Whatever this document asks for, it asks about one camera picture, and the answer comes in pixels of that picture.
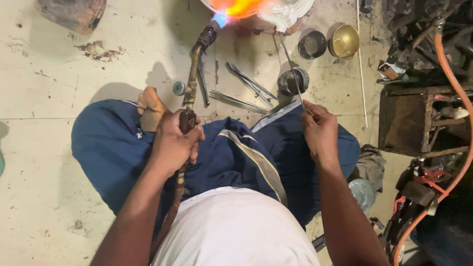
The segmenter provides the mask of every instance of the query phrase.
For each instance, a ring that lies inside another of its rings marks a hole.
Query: white rod
[[[357,23],[357,30],[358,30],[358,36],[359,36],[360,35],[359,33],[359,0],[356,0],[356,23]],[[366,115],[366,102],[365,102],[365,82],[363,80],[363,68],[361,64],[361,41],[358,48],[358,61],[359,61],[359,74],[361,76],[361,95],[363,96],[363,113],[365,114],[366,128],[368,128],[368,116]]]

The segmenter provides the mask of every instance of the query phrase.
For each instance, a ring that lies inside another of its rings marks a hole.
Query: hand
[[[304,106],[302,127],[312,159],[317,164],[338,162],[337,116],[306,100]]]
[[[153,150],[148,161],[148,166],[156,165],[159,171],[165,171],[166,177],[171,177],[187,160],[195,164],[199,152],[198,141],[204,141],[205,135],[201,119],[197,117],[196,126],[186,135],[179,129],[180,109],[160,123],[156,131]]]

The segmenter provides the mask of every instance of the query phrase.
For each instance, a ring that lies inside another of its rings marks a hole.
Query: orange flame
[[[210,4],[218,11],[232,18],[247,18],[254,15],[262,3],[271,0],[211,0]]]

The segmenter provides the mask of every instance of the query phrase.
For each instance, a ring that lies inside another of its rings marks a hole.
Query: brass bowl
[[[359,35],[350,25],[342,25],[333,33],[329,41],[329,49],[333,56],[339,59],[355,57],[359,49]]]

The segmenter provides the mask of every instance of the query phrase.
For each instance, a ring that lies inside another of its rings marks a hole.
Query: orange hose
[[[460,83],[458,83],[458,80],[455,78],[455,75],[452,72],[452,69],[448,65],[447,58],[445,57],[444,50],[443,50],[443,45],[442,45],[442,34],[441,33],[436,33],[435,34],[435,50],[437,52],[437,57],[438,60],[440,61],[440,65],[442,66],[443,71],[445,72],[445,75],[447,76],[448,80],[450,81],[450,84],[452,85],[453,89],[457,92],[457,94],[460,96],[461,101],[466,107],[466,110],[469,113],[469,120],[470,120],[470,125],[472,126],[471,130],[471,142],[470,142],[470,149],[468,150],[468,156],[466,157],[465,164],[463,165],[462,169],[458,173],[458,175],[455,177],[455,179],[448,185],[447,189],[445,190],[447,193],[452,192],[454,187],[460,182],[462,177],[465,175],[466,171],[470,167],[470,164],[473,160],[473,106],[466,95],[465,91],[462,89],[462,86],[460,86]],[[447,194],[441,194],[438,197],[438,202],[441,202]],[[411,231],[416,227],[416,225],[427,215],[427,210],[428,207],[425,208],[419,216],[417,216],[414,221],[409,225],[409,227],[406,229],[406,231],[403,233],[401,238],[399,239],[399,242],[397,243],[396,247],[394,248],[393,252],[393,263],[394,266],[399,266],[398,262],[398,257],[399,257],[399,252],[401,251],[401,248],[404,244],[404,241],[406,240],[407,236],[411,233]]]

